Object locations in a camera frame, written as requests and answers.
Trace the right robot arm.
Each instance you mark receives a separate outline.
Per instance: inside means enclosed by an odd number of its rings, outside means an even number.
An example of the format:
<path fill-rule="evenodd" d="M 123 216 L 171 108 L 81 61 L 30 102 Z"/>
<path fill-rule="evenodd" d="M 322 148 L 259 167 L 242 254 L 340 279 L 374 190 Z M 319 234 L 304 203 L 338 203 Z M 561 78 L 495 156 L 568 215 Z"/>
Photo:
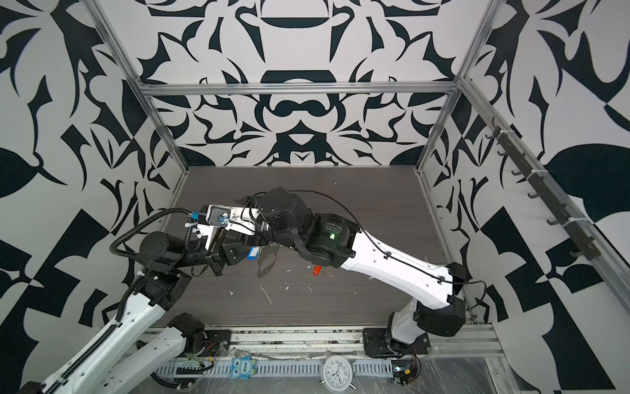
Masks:
<path fill-rule="evenodd" d="M 411 297 L 393 313 L 386 331 L 389 343 L 411 345 L 423 334 L 450 338 L 466 322 L 468 285 L 461 264 L 430 264 L 380 241 L 357 218 L 315 213 L 297 190 L 277 188 L 246 199 L 231 214 L 229 228 L 262 244 L 277 244 L 322 267 L 344 269 L 384 282 Z"/>

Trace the blue capped key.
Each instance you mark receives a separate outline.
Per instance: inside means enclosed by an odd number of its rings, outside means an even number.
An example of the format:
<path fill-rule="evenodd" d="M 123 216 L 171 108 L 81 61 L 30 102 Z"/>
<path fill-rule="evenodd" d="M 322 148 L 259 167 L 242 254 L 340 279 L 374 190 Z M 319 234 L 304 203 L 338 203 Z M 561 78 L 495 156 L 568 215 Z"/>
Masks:
<path fill-rule="evenodd" d="M 258 246 L 254 246 L 249 250 L 249 253 L 247 255 L 247 260 L 256 260 L 261 252 L 261 248 Z"/>

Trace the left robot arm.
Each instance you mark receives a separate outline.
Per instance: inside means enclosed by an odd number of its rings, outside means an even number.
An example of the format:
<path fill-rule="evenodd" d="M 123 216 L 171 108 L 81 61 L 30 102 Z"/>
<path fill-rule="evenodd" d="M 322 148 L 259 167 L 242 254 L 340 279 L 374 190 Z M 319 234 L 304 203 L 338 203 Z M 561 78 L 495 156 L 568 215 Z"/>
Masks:
<path fill-rule="evenodd" d="M 184 267 L 203 263 L 234 264 L 245 258 L 244 246 L 228 256 L 226 231 L 208 238 L 209 245 L 195 253 L 182 240 L 155 231 L 143 239 L 137 259 L 147 270 L 124 294 L 113 319 L 75 356 L 44 382 L 27 382 L 21 393 L 128 393 L 177 356 L 192 360 L 209 353 L 213 341 L 203 324 L 189 314 L 174 317 L 153 340 L 136 353 L 126 352 L 153 323 L 175 305 L 192 277 Z"/>

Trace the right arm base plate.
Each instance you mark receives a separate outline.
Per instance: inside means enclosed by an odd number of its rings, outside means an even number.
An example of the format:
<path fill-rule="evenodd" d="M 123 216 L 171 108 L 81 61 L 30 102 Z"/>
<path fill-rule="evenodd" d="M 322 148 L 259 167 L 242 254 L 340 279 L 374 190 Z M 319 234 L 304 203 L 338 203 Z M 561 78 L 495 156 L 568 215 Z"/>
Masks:
<path fill-rule="evenodd" d="M 374 359 L 402 358 L 404 356 L 427 355 L 431 346 L 426 333 L 412 344 L 395 340 L 389 328 L 364 328 L 362 330 L 364 353 Z"/>

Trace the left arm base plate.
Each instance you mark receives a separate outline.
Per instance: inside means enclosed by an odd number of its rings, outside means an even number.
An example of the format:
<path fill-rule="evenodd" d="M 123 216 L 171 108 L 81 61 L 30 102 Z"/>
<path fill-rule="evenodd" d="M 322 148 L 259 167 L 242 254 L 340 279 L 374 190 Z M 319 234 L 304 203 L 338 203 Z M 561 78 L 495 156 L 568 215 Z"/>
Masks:
<path fill-rule="evenodd" d="M 221 356 L 231 348 L 231 334 L 232 331 L 229 329 L 205 330 L 197 355 L 202 357 Z"/>

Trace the keyring with chain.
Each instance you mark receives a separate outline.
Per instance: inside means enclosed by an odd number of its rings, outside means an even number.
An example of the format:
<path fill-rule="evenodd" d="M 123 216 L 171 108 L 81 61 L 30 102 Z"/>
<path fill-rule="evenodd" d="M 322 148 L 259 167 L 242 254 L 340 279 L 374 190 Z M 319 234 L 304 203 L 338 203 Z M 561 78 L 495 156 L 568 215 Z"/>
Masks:
<path fill-rule="evenodd" d="M 270 274 L 276 265 L 279 250 L 279 246 L 265 246 L 261 249 L 257 258 L 257 278 Z"/>

